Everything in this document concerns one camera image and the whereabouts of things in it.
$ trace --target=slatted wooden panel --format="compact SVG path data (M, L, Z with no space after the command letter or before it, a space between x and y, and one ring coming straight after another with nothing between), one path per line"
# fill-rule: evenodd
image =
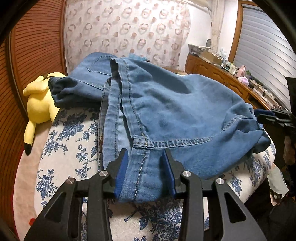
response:
M0 216L13 229L12 194L27 120L9 80L5 43L0 47Z
M44 72L66 74L63 24L66 0L40 0L16 24L11 35L12 65L20 96Z

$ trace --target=window frame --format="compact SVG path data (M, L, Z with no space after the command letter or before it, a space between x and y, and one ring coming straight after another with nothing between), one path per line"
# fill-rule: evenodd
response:
M233 63L233 61L234 61L235 55L237 53L237 47L239 45L239 39L240 39L241 30L242 30L242 19L243 19L243 14L244 14L243 4L258 7L258 5L252 1L238 0L237 4L238 4L238 6L237 6L237 23L235 26L235 32L234 32L234 36L233 36L232 46L231 46L231 50L230 50L229 57L228 57L228 61L231 63Z

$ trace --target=yellow plush toy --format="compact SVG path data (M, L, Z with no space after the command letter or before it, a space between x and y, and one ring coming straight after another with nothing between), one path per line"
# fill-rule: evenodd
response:
M29 122L24 136L24 149L27 155L29 155L32 150L36 124L49 120L53 122L59 111L59 108L54 106L54 100L48 88L48 80L50 77L65 76L59 72L40 75L23 90L24 96L29 96L27 102Z

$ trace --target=denim fabric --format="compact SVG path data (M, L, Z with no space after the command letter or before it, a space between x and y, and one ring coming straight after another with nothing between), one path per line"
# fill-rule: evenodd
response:
M104 84L111 77L110 59L107 53L91 53L63 78L52 77L48 81L56 107L97 106L102 99Z
M153 64L116 58L104 123L103 163L129 151L120 201L167 193L164 148L201 178L215 177L271 143L252 107L217 81L178 76Z

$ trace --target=floral bedspread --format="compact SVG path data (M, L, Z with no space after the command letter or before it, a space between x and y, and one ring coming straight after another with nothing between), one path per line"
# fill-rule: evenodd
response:
M61 109L44 146L36 179L34 206L38 215L58 187L68 178L90 178L98 170L99 110ZM275 157L272 143L267 150L253 156L221 175L245 202L266 178ZM86 205L83 199L82 241L86 241ZM209 227L208 206L204 198L205 229ZM164 198L142 204L108 203L113 240L177 240L182 217L182 200Z

